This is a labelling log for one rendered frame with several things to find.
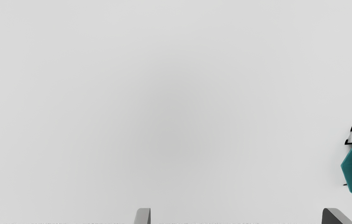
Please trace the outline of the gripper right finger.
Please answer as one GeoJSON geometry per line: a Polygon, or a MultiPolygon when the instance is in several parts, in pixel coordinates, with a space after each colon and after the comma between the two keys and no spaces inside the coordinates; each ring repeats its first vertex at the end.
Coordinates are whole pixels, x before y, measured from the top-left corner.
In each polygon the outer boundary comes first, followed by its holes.
{"type": "Polygon", "coordinates": [[[324,208],[321,224],[352,224],[352,220],[337,208],[324,208]]]}

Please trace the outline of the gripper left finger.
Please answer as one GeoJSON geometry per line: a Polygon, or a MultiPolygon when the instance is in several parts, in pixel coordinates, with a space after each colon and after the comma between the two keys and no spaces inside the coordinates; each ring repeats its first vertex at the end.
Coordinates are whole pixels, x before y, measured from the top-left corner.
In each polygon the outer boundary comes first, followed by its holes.
{"type": "Polygon", "coordinates": [[[134,224],[151,224],[151,209],[139,208],[135,215],[134,224]]]}

